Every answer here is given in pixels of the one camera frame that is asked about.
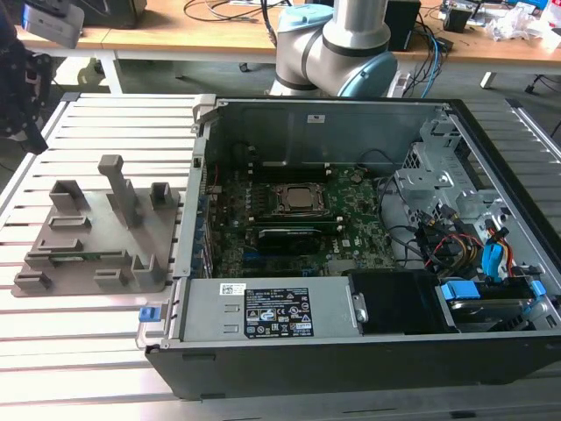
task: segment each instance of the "sticker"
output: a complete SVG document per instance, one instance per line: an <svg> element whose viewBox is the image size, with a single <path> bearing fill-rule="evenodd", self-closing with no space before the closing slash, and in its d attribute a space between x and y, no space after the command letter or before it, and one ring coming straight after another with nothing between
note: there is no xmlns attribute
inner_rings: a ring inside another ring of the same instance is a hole
<svg viewBox="0 0 561 421"><path fill-rule="evenodd" d="M246 289L245 336L249 339L314 336L308 289Z"/></svg>
<svg viewBox="0 0 561 421"><path fill-rule="evenodd" d="M242 296L245 291L244 283L221 283L220 295L221 296Z"/></svg>
<svg viewBox="0 0 561 421"><path fill-rule="evenodd" d="M308 123L317 123L317 124L325 123L325 114L309 114Z"/></svg>

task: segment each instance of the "warning label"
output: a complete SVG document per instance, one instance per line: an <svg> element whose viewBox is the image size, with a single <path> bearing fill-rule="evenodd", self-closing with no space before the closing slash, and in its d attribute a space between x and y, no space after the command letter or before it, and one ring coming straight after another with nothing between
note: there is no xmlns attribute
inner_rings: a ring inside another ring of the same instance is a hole
<svg viewBox="0 0 561 421"><path fill-rule="evenodd" d="M308 289L246 289L245 336L249 339L314 336Z"/></svg>

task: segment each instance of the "blue latch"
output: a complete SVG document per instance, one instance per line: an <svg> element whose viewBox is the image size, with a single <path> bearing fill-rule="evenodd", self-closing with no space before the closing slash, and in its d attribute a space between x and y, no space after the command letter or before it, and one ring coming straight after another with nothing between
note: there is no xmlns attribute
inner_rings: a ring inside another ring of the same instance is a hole
<svg viewBox="0 0 561 421"><path fill-rule="evenodd" d="M474 281L448 281L440 287L446 301L475 300L481 298Z"/></svg>
<svg viewBox="0 0 561 421"><path fill-rule="evenodd" d="M161 320L161 307L142 307L138 314L141 323L159 322Z"/></svg>
<svg viewBox="0 0 561 421"><path fill-rule="evenodd" d="M534 291L534 294L536 294L536 297L544 296L546 294L545 288L543 287L541 281L532 281L529 286Z"/></svg>
<svg viewBox="0 0 561 421"><path fill-rule="evenodd" d="M483 269L483 273L496 283L502 282L502 279L499 277L502 253L503 250L500 244L487 243L485 247L483 247L483 255L481 256L481 268Z"/></svg>

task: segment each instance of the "black device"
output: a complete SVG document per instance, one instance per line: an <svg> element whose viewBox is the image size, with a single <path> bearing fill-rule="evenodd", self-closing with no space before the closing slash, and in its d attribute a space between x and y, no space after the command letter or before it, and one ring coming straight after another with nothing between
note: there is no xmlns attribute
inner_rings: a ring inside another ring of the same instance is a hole
<svg viewBox="0 0 561 421"><path fill-rule="evenodd" d="M369 269L350 271L349 279L369 315L362 323L364 334L454 332L438 302L435 275L425 270Z"/></svg>
<svg viewBox="0 0 561 421"><path fill-rule="evenodd" d="M146 0L72 0L84 10L84 26L134 28L146 8Z"/></svg>
<svg viewBox="0 0 561 421"><path fill-rule="evenodd" d="M446 11L446 19L443 23L444 30L463 33L467 21L473 14L473 10L466 9L466 7L451 7Z"/></svg>
<svg viewBox="0 0 561 421"><path fill-rule="evenodd" d="M333 6L333 0L307 0L306 3ZM406 51L415 27L417 14L421 9L419 0L388 0L385 22L392 35L389 39L389 51Z"/></svg>

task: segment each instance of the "red cable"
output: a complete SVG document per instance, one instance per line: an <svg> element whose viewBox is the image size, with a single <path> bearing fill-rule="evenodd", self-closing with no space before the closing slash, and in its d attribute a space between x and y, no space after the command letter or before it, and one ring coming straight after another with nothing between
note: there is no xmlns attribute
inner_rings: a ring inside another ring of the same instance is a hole
<svg viewBox="0 0 561 421"><path fill-rule="evenodd" d="M215 164L214 166L214 184L212 184L212 187L210 188L209 192L212 193L214 191L214 188L217 186L218 183L218 164Z"/></svg>

